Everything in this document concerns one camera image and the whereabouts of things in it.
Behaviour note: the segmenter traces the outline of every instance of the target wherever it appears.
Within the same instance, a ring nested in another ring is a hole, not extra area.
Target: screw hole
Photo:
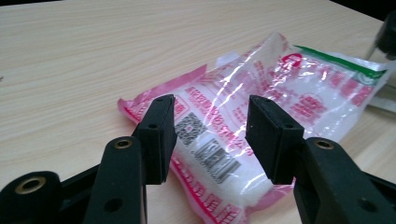
[[[326,141],[323,141],[323,140],[316,141],[315,145],[317,145],[317,147],[321,147],[323,149],[333,149],[334,148],[332,143],[326,142]]]
[[[113,212],[117,212],[118,210],[120,210],[121,207],[122,207],[122,199],[115,198],[115,199],[109,200],[105,204],[105,211],[107,211],[109,213],[113,213]]]
[[[376,212],[376,206],[370,201],[368,201],[366,198],[360,198],[358,200],[358,203],[359,206],[362,209],[366,210],[367,212],[371,212],[371,213]]]
[[[46,184],[46,178],[43,176],[33,176],[22,181],[16,188],[18,194],[29,194],[41,189]]]
[[[131,140],[122,139],[122,140],[116,142],[114,147],[118,148],[118,149],[123,149],[123,148],[130,147],[131,145],[132,145],[132,141]]]

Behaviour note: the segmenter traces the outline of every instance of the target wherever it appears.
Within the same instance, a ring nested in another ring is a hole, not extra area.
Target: plastic bag
[[[343,60],[294,47],[273,33],[230,63],[200,67],[133,100],[120,111],[139,122],[151,101],[174,94],[177,146],[171,161],[205,223],[247,223],[292,186],[273,186],[245,140],[250,94],[270,98],[305,127],[304,137],[340,140],[386,81],[386,64]]]

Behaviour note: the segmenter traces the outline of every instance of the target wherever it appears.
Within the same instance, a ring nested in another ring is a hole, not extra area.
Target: table surface
[[[272,32],[362,58],[382,24],[325,0],[66,0],[0,7],[0,188],[32,171],[62,180],[130,135],[117,108],[173,77],[243,53]],[[365,108],[340,142],[370,174],[396,182],[396,118]],[[301,223],[292,193],[251,223]],[[203,223],[171,173],[148,186],[148,223]]]

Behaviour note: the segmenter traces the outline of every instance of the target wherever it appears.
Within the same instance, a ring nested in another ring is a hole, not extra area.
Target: wooden table
[[[272,32],[292,44],[362,58],[382,24],[325,0],[65,0],[0,7],[0,187],[32,171],[62,180],[129,135],[120,98]],[[396,118],[367,107],[341,145],[359,167],[396,182]],[[173,174],[148,187],[148,223],[202,223]],[[251,223],[300,223],[292,193]]]

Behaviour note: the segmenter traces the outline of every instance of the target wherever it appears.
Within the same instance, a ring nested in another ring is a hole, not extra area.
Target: green stripe
[[[379,79],[387,72],[387,70],[375,71],[375,70],[372,70],[370,68],[366,68],[366,67],[363,67],[361,65],[349,62],[347,60],[344,60],[344,59],[341,59],[341,58],[337,58],[337,57],[334,57],[332,55],[325,54],[323,52],[320,52],[320,51],[317,51],[317,50],[314,50],[314,49],[310,49],[310,48],[307,48],[307,47],[297,46],[297,45],[295,45],[295,47],[297,47],[299,49],[303,49],[306,52],[309,52],[309,53],[314,54],[316,56],[319,56],[319,58],[322,58],[325,61],[332,62],[332,63],[337,63],[337,64],[340,64],[340,65],[342,65],[344,67],[347,67],[350,70],[358,71],[358,72],[364,74],[365,76],[367,76],[367,77],[369,77],[371,79]]]

